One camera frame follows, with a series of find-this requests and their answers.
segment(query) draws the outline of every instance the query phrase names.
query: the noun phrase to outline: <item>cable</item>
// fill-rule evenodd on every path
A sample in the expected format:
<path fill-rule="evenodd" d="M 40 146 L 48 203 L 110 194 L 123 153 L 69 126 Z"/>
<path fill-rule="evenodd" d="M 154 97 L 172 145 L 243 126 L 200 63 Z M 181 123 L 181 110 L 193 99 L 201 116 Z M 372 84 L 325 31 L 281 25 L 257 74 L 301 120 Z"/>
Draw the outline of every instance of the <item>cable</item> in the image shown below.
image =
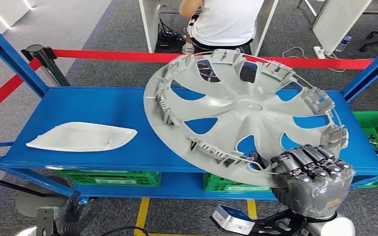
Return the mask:
<path fill-rule="evenodd" d="M 288 52 L 292 51 L 293 49 L 299 49 L 299 50 L 301 50 L 301 52 L 302 52 L 302 57 L 303 57 L 303 58 L 306 58 L 306 59 L 309 59 L 308 57 L 305 56 L 305 52 L 304 52 L 304 50 L 303 50 L 302 48 L 300 48 L 300 47 L 293 47 L 293 48 L 291 48 L 291 49 L 289 49 L 289 50 L 287 50 L 287 51 L 282 52 L 282 58 L 285 57 L 285 56 L 284 56 L 285 53 L 288 53 Z M 330 56 L 330 55 L 327 55 L 326 53 L 324 53 L 324 55 L 326 55 L 327 57 L 329 57 L 329 58 L 331 58 L 331 59 L 341 60 L 341 59 L 337 58 L 337 56 L 336 56 L 334 53 L 332 54 L 333 57 Z M 289 56 L 288 58 L 301 58 L 301 57 L 297 57 L 297 56 Z M 329 68 L 329 70 L 332 70 L 332 71 L 334 71 L 334 72 L 338 72 L 338 73 L 342 73 L 342 72 L 346 71 L 345 69 L 342 69 L 342 70 L 334 70 L 334 69 L 330 69 L 330 68 Z"/>
<path fill-rule="evenodd" d="M 149 236 L 149 232 L 147 232 L 145 229 L 143 228 L 140 228 L 140 227 L 137 227 L 137 226 L 126 226 L 126 227 L 122 227 L 122 228 L 117 228 L 117 229 L 113 229 L 111 231 L 108 231 L 106 233 L 103 233 L 99 236 L 106 236 L 106 235 L 109 235 L 109 234 L 112 234 L 114 232 L 117 232 L 117 231 L 121 231 L 121 230 L 127 230 L 127 229 L 136 229 L 136 230 L 140 230 L 142 231 L 146 236 Z"/>
<path fill-rule="evenodd" d="M 172 41 L 185 42 L 186 41 L 180 33 L 178 33 L 176 30 L 171 29 L 169 26 L 167 26 L 161 18 L 160 18 L 160 24 L 162 28 L 161 36 L 164 41 L 168 41 L 168 42 L 172 42 Z"/>

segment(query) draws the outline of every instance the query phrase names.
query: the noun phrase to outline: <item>desk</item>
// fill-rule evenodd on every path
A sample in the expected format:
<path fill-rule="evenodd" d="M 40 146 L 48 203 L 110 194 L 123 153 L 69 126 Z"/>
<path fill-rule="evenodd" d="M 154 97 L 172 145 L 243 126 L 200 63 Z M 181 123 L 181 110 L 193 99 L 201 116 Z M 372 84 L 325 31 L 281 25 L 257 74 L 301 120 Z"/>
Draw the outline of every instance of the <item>desk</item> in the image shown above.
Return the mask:
<path fill-rule="evenodd" d="M 298 7 L 302 2 L 316 17 L 311 28 L 327 54 L 334 52 L 362 14 L 378 14 L 378 11 L 365 11 L 370 4 L 378 4 L 378 0 L 325 0 L 318 13 L 308 0 L 300 0 Z"/>
<path fill-rule="evenodd" d="M 265 0 L 257 16 L 256 35 L 250 48 L 253 56 L 257 56 L 269 28 L 279 0 Z M 179 5 L 182 0 L 139 0 L 144 32 L 147 39 L 148 51 L 153 53 L 158 39 L 158 10 L 161 5 Z"/>

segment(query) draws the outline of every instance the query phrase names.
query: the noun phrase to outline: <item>blue metal shelf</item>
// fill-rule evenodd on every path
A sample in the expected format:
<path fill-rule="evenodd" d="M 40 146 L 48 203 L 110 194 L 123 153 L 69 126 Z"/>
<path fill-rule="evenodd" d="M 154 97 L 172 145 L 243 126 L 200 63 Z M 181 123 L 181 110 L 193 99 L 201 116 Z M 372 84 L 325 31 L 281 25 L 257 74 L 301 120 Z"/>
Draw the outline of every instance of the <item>blue metal shelf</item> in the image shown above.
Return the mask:
<path fill-rule="evenodd" d="M 258 199 L 275 200 L 269 192 L 237 193 L 203 191 L 201 173 L 162 173 L 159 187 L 84 185 L 76 186 L 82 197 L 119 198 L 176 198 L 176 199 Z"/>
<path fill-rule="evenodd" d="M 144 88 L 50 88 L 0 162 L 7 168 L 93 169 L 159 172 L 203 172 L 172 152 L 154 133 L 143 106 Z M 189 96 L 192 91 L 181 90 Z M 285 90 L 281 96 L 291 96 Z M 358 174 L 378 175 L 378 158 L 353 113 L 338 91 L 328 91 L 342 123 L 350 133 L 341 158 Z M 92 122 L 138 131 L 127 145 L 103 152 L 60 152 L 27 147 L 25 143 L 56 125 L 70 121 Z"/>
<path fill-rule="evenodd" d="M 82 197 L 151 197 L 193 199 L 274 200 L 270 192 L 205 193 L 201 169 L 174 154 L 151 129 L 144 112 L 144 88 L 48 88 L 15 49 L 0 34 L 0 58 L 42 97 L 37 109 L 8 154 L 0 156 L 0 170 L 57 193 L 70 196 L 74 189 L 28 169 L 136 170 L 164 172 L 161 186 L 119 187 L 77 185 Z M 378 57 L 342 91 L 328 91 L 336 103 L 342 123 L 349 131 L 349 145 L 340 158 L 353 165 L 352 187 L 378 179 L 378 158 L 347 103 L 378 78 Z M 292 91 L 280 95 L 291 96 Z M 33 149 L 25 146 L 36 136 L 70 121 L 93 122 L 136 129 L 137 136 L 112 151 L 72 153 Z"/>

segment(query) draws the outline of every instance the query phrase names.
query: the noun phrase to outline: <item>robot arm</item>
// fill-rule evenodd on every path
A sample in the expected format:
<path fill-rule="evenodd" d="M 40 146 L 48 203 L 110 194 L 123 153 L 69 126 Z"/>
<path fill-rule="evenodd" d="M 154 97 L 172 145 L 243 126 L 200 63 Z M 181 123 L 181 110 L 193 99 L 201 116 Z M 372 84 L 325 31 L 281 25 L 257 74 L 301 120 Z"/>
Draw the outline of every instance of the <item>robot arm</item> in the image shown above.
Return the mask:
<path fill-rule="evenodd" d="M 218 206 L 211 219 L 224 231 L 251 236 L 354 236 L 350 220 L 337 213 L 353 178 L 351 165 L 324 146 L 305 145 L 275 156 L 288 188 L 273 188 L 289 209 L 251 220 L 237 209 Z"/>

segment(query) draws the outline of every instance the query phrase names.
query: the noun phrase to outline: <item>black cable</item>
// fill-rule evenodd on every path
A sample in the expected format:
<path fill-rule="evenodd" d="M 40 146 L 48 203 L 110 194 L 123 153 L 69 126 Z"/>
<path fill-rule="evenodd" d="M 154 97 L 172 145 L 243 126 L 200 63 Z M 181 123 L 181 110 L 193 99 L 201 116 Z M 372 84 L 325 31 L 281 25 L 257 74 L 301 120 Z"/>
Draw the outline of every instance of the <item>black cable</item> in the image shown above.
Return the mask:
<path fill-rule="evenodd" d="M 137 227 L 137 226 L 125 226 L 125 227 L 122 227 L 122 228 L 117 228 L 117 229 L 113 229 L 111 231 L 108 231 L 106 233 L 103 233 L 99 236 L 106 236 L 106 235 L 109 235 L 109 234 L 112 234 L 114 232 L 117 232 L 117 231 L 121 231 L 121 230 L 127 230 L 127 229 L 136 229 L 136 230 L 140 230 L 142 231 L 146 236 L 149 236 L 149 232 L 147 232 L 145 229 L 143 228 L 140 228 L 140 227 Z"/>
<path fill-rule="evenodd" d="M 182 37 L 180 33 L 178 33 L 176 30 L 171 29 L 169 26 L 167 26 L 163 20 L 160 18 L 160 24 L 161 24 L 161 36 L 164 41 L 172 42 L 172 41 L 178 41 L 178 42 L 185 42 L 185 39 Z"/>

